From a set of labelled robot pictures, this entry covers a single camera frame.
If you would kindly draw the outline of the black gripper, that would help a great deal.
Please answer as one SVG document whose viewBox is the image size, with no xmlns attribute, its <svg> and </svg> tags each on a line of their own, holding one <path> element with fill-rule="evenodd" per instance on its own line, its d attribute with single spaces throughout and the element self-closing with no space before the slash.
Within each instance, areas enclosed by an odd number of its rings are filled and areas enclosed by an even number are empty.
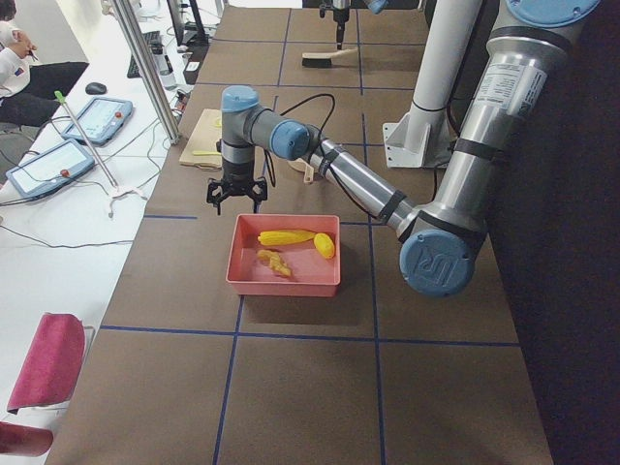
<svg viewBox="0 0 620 465">
<path fill-rule="evenodd" d="M 336 48 L 341 49 L 343 47 L 345 39 L 346 24 L 349 21 L 349 9 L 332 9 L 332 17 L 336 23 Z"/>
<path fill-rule="evenodd" d="M 229 197 L 248 197 L 253 201 L 253 212 L 258 213 L 267 200 L 267 182 L 264 177 L 254 178 L 253 167 L 223 167 L 222 177 L 207 181 L 206 202 L 221 215 L 221 203 Z"/>
</svg>

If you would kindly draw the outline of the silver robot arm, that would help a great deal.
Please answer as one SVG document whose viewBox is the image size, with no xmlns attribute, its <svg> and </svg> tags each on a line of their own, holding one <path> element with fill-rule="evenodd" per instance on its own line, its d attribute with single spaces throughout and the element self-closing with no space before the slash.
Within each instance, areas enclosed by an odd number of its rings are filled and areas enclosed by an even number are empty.
<svg viewBox="0 0 620 465">
<path fill-rule="evenodd" d="M 430 202 L 410 201 L 321 129 L 263 107 L 258 93 L 243 85 L 222 94 L 223 173 L 208 181 L 207 202 L 266 199 L 266 182 L 253 174 L 257 148 L 302 160 L 395 231 L 400 271 L 412 289 L 440 297 L 461 292 L 487 235 L 506 145 L 547 78 L 566 62 L 597 3 L 500 2 L 486 42 L 487 63 L 461 126 L 451 130 L 452 90 L 481 9 L 479 1 L 436 3 L 410 109 L 383 129 L 389 167 L 445 169 Z"/>
<path fill-rule="evenodd" d="M 347 23 L 350 20 L 352 8 L 365 7 L 372 14 L 377 15 L 383 11 L 388 5 L 388 0 L 332 0 L 325 1 L 321 6 L 320 16 L 324 17 L 326 12 L 331 12 L 332 19 L 335 22 L 335 45 L 337 50 L 343 49 Z"/>
</svg>

